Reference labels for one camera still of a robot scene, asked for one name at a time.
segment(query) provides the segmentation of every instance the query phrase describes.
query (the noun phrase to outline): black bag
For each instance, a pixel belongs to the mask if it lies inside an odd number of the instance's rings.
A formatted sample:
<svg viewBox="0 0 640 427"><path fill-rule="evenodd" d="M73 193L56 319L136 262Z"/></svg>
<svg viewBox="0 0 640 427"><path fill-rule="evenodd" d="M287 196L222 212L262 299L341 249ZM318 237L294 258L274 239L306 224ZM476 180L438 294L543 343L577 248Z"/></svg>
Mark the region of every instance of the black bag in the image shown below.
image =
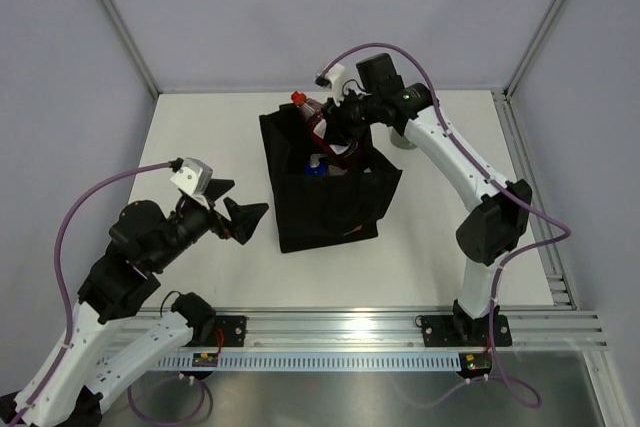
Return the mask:
<svg viewBox="0 0 640 427"><path fill-rule="evenodd" d="M360 139L362 171L339 176L304 173L311 154L322 151L293 104L261 115L260 129L283 253L378 236L376 221L387 212L402 171L373 147L370 129Z"/></svg>

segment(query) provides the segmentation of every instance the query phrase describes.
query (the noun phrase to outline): white table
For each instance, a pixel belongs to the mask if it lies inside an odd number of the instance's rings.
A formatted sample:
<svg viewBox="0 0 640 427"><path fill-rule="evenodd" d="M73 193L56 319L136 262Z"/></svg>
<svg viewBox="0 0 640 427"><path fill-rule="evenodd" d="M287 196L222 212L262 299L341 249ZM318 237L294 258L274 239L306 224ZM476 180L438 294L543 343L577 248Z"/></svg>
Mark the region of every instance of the white table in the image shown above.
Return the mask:
<svg viewBox="0 0 640 427"><path fill-rule="evenodd" d="M216 307L450 306L462 285L464 254L455 230L467 212L428 157L393 147L384 126L374 145L404 170L379 237L336 247L280 253L273 196L258 115L277 110L290 93L165 94L158 101L140 164L195 157L240 204L268 202L270 210L245 245L203 237L160 276L147 301L158 306L169 290L194 291ZM309 94L324 100L326 94ZM515 179L502 129L488 91L440 91L451 121L478 152ZM139 176L131 200L151 199L168 213L178 200L169 172ZM220 201L219 210L224 212ZM521 245L533 240L531 229ZM500 291L505 306L553 305L536 251L509 265Z"/></svg>

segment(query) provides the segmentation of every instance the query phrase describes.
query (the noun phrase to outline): white wall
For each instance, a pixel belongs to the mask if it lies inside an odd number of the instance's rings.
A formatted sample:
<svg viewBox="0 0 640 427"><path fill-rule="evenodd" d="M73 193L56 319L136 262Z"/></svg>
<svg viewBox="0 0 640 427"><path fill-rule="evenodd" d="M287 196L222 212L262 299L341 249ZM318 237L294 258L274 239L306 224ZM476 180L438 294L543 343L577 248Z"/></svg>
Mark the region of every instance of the white wall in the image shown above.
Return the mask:
<svg viewBox="0 0 640 427"><path fill-rule="evenodd" d="M640 392L640 0L569 0L514 99L582 307Z"/></svg>
<svg viewBox="0 0 640 427"><path fill-rule="evenodd" d="M306 87L371 41L409 49L440 87L501 87L550 1L115 0L164 91Z"/></svg>
<svg viewBox="0 0 640 427"><path fill-rule="evenodd" d="M96 0L0 0L0 394L23 387L63 331L62 218L88 187L137 164L152 109ZM73 294L130 188L98 194L72 223Z"/></svg>

